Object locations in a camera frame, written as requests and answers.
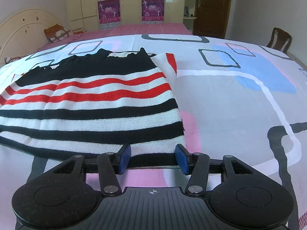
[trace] pink bedsheet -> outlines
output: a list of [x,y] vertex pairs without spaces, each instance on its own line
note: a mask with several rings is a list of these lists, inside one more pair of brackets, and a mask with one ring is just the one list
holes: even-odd
[[71,42],[92,40],[109,36],[131,35],[131,34],[185,34],[192,35],[182,23],[160,23],[160,24],[132,24],[122,25],[110,30],[101,30],[98,32],[86,32],[79,35],[72,35],[66,39],[57,42],[49,42],[39,48],[37,51],[43,51],[53,47],[61,46]]

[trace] crosshair marking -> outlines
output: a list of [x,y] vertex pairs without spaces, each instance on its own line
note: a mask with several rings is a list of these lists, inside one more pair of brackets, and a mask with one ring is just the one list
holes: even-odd
[[152,195],[154,195],[154,194],[158,193],[158,191],[153,189],[153,190],[150,190],[149,193],[151,193]]

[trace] wall shelf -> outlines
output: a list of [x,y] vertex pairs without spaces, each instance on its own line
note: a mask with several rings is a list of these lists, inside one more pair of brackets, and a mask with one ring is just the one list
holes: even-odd
[[183,19],[190,19],[190,20],[195,20],[197,17],[190,16],[190,17],[183,17]]

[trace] door handle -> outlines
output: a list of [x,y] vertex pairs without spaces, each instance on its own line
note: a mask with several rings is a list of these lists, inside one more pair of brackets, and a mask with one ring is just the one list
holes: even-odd
[[201,5],[205,6],[205,3],[202,3],[200,0],[198,0],[198,5],[197,5],[197,7],[199,8]]

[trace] bed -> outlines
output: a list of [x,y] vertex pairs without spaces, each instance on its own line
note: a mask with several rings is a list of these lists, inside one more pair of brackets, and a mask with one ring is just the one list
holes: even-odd
[[[189,152],[213,159],[231,154],[287,188],[295,200],[288,227],[302,230],[307,218],[307,72],[284,53],[267,47],[194,35],[142,33],[86,39],[52,46],[0,69],[0,91],[30,69],[71,55],[139,51],[172,53],[177,64],[173,90]],[[0,146],[0,229],[14,229],[14,191],[59,164]],[[185,187],[178,168],[129,169],[122,187]],[[87,183],[99,189],[97,176]],[[220,183],[211,175],[207,190]]]
[[85,32],[62,41],[50,42],[45,36],[44,29],[55,24],[62,25],[53,14],[37,8],[19,11],[5,20],[0,25],[0,66],[4,65],[5,57],[25,56],[77,41],[130,34],[191,35],[191,32],[181,23],[132,24],[110,30]]

